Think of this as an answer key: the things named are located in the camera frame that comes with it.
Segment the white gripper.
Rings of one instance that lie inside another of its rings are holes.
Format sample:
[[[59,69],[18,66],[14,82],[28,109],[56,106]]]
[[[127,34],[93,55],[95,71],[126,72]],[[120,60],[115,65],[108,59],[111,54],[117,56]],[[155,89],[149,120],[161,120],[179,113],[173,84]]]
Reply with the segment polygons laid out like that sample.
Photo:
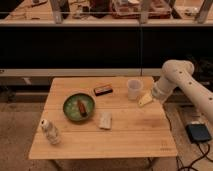
[[[143,107],[144,105],[150,103],[153,101],[153,97],[158,100],[160,103],[164,103],[167,98],[168,95],[167,93],[163,92],[158,86],[157,84],[154,84],[152,89],[151,89],[151,93],[148,92],[146,93],[138,102],[138,105],[140,107]]]

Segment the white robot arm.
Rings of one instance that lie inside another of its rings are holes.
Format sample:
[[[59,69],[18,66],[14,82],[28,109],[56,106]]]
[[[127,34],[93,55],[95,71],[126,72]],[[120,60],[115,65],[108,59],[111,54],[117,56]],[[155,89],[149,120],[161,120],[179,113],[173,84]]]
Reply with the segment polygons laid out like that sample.
[[[194,64],[187,60],[167,60],[162,66],[160,78],[138,102],[140,107],[155,100],[164,103],[179,87],[188,99],[203,113],[213,125],[213,92],[197,82],[192,74]]]

